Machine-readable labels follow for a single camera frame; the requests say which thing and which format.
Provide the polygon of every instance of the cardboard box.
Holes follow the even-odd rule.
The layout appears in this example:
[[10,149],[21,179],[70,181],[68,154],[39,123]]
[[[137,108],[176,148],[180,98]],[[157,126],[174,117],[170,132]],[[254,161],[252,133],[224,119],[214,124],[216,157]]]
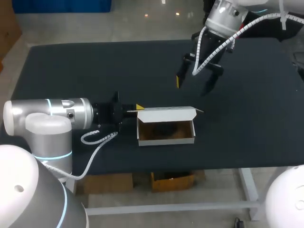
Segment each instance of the cardboard box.
[[152,190],[154,192],[180,191],[193,186],[194,175],[182,173],[151,173]]
[[0,0],[0,59],[3,59],[21,36],[11,0]]
[[120,193],[133,189],[131,173],[86,176],[82,183],[84,194]]
[[139,146],[194,143],[193,107],[145,108],[137,113]]

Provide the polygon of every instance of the metal table frame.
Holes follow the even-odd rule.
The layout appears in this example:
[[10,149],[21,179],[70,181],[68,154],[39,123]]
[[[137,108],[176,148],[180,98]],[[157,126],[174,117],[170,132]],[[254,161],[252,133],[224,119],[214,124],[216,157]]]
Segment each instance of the metal table frame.
[[[163,211],[190,211],[190,210],[216,210],[216,209],[249,209],[252,221],[259,221],[265,214],[266,194],[272,182],[288,167],[278,167],[269,179],[265,189],[257,192],[257,188],[250,168],[238,169],[242,186],[246,195],[246,201],[239,202],[204,202],[204,203],[183,203],[183,204],[161,204],[161,205],[143,205],[143,206],[124,206],[108,208],[87,208],[88,216],[92,215],[111,215],[111,214],[130,214],[145,212],[163,212]],[[66,187],[73,193],[76,192],[76,181],[68,179]]]

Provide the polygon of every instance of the yellow tag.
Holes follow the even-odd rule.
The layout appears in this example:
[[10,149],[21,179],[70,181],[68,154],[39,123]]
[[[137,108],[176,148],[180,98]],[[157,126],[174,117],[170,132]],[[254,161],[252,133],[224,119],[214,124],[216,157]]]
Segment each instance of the yellow tag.
[[136,104],[136,110],[143,110],[144,107],[140,106],[139,104]]
[[180,79],[179,77],[176,75],[176,87],[179,89],[180,88]]

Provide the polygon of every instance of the white box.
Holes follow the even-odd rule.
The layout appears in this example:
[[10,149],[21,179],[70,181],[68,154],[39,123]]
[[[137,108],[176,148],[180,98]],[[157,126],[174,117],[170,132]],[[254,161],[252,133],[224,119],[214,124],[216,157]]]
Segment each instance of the white box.
[[139,146],[194,143],[193,107],[145,108],[137,113]]

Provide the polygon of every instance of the brown cardboard box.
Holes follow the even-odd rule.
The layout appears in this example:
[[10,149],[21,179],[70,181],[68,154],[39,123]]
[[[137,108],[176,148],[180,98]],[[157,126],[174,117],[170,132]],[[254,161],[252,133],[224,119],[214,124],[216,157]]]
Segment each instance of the brown cardboard box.
[[128,192],[132,189],[131,173],[86,176],[83,181],[84,194]]
[[0,59],[3,59],[21,36],[11,0],[0,0]]
[[180,191],[186,190],[193,186],[194,175],[191,172],[188,173],[167,173],[165,177],[157,177],[158,174],[151,173],[152,190],[154,192],[164,191]]

